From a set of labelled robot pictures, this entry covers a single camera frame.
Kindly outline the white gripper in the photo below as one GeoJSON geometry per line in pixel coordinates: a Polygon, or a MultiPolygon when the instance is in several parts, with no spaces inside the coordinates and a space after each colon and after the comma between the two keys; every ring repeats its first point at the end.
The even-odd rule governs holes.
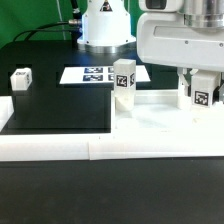
{"type": "Polygon", "coordinates": [[[186,68],[224,72],[224,29],[190,28],[177,13],[144,13],[137,54],[145,63],[178,67],[178,96],[189,98],[186,68]]]}

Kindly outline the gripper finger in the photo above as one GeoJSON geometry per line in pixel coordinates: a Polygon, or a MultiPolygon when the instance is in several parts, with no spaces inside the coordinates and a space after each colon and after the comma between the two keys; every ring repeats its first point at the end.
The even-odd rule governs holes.
{"type": "Polygon", "coordinates": [[[224,104],[224,73],[221,73],[221,83],[218,88],[218,101],[224,104]]]}

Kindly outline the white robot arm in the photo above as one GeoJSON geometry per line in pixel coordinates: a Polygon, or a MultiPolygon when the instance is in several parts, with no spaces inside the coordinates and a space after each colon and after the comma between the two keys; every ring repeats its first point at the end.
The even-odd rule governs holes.
{"type": "Polygon", "coordinates": [[[138,0],[136,35],[123,0],[88,0],[78,45],[114,52],[129,43],[145,63],[194,69],[191,102],[209,107],[224,72],[224,0],[138,0]]]}

